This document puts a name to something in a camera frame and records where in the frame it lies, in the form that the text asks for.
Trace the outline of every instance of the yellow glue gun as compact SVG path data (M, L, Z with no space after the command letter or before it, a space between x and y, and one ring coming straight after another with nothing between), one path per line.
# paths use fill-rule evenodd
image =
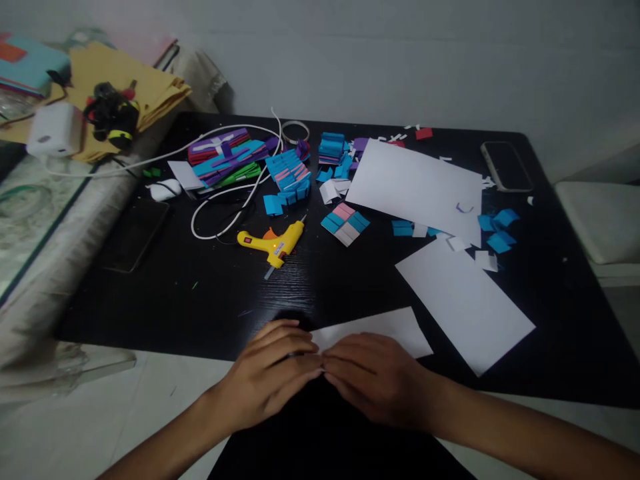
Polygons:
M282 257L291 254L300 235L302 235L302 230L305 228L303 222L306 218L307 216L305 215L302 220L291 224L286 232L274 239L259 239L252 237L247 231L242 231L238 233L238 243L243 247L267 252L269 254L267 257L269 264L273 268L280 268L284 264Z

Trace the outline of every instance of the tile floor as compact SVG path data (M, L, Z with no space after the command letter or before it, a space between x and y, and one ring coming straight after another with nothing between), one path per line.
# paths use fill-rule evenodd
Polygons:
M640 356L638 290L606 291ZM0 406L0 478L92 479L218 382L231 363L137 352L136 366L83 385L66 397ZM640 453L640 411L500 395L570 421ZM528 475L476 451L442 442L478 479ZM205 480L224 444L184 476Z

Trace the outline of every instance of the pink foam piece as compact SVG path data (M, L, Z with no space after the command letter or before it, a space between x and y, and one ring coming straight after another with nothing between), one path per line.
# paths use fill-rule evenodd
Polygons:
M342 209L344 210L346 213L348 213L349 215L353 215L355 213L355 210L352 209L350 206L348 206L346 203L341 203L340 205L338 205L335 210L334 213L337 215L338 212L336 210L338 209Z
M344 210L339 209L339 208L336 208L333 212L334 212L338 217L342 218L342 220L344 220L344 221L349 220L349 218L351 217L351 214L350 214L350 213L347 213L347 212L345 212Z

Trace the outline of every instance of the smartphone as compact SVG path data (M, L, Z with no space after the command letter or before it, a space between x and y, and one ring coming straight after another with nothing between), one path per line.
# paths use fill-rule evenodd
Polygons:
M107 270L132 272L141 262L164 221L169 204L137 199L120 216L98 256Z
M509 142L484 142L480 146L493 181L503 192L528 192L533 184L520 155Z

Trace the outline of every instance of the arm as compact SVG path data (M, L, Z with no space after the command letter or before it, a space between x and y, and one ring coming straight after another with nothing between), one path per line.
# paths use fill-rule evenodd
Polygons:
M538 478L640 478L634 452L437 375L388 337L350 335L323 356L328 382L372 421L422 429Z
M248 344L229 373L167 426L104 472L99 480L180 477L202 455L232 433L279 412L309 380L322 359L311 334L297 320L268 323Z

